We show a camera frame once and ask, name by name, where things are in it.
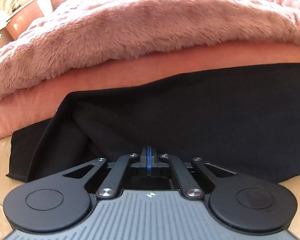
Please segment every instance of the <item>gray platform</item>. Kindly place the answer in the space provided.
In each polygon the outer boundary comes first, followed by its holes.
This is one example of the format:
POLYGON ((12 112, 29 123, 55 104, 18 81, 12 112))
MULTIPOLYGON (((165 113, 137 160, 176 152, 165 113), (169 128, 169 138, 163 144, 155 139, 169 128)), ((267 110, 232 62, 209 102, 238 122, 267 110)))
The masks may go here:
POLYGON ((125 190, 98 203, 82 223, 54 234, 14 231, 6 240, 296 240, 288 231, 268 236, 244 235, 222 226, 199 201, 178 191, 125 190))

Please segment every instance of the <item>silver rivet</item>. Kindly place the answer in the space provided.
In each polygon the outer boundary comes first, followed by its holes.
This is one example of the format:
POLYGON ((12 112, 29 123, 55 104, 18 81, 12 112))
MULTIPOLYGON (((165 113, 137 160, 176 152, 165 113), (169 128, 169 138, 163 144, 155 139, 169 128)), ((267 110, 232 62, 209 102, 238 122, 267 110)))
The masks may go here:
POLYGON ((103 197, 110 197, 114 194, 114 190, 112 188, 102 188, 98 194, 103 197))
POLYGON ((199 190, 198 188, 192 188, 192 189, 188 189, 186 191, 186 194, 189 196, 189 197, 199 197, 202 195, 202 191, 199 190))

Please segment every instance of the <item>metal screw cap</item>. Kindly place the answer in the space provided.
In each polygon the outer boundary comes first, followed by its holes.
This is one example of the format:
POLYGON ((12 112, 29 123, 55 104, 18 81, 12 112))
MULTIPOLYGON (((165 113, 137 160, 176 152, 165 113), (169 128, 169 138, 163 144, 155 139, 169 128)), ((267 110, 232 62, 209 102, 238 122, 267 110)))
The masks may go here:
POLYGON ((98 194, 102 197, 110 197, 114 194, 114 190, 111 188, 102 188, 98 194))
POLYGON ((189 197, 199 197, 202 195, 202 191, 199 190, 198 188, 192 188, 192 189, 188 189, 186 191, 186 194, 189 196, 189 197))

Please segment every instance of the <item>black cloth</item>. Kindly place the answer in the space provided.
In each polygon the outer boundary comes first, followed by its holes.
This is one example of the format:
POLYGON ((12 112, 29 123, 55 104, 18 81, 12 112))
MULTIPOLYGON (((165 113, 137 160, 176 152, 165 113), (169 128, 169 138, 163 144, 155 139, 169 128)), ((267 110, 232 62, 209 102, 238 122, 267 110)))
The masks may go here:
POLYGON ((116 161, 143 145, 274 182, 299 175, 300 64, 70 93, 51 120, 13 133, 8 176, 31 181, 96 157, 116 161))

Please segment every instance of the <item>pink fuzzy blanket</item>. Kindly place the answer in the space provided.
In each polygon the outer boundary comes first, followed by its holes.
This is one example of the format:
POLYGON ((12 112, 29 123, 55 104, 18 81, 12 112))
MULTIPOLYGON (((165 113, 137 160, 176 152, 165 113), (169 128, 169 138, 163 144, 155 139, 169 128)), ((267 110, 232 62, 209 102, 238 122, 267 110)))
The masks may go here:
POLYGON ((68 0, 0 50, 0 100, 71 68, 234 40, 300 46, 300 0, 68 0))

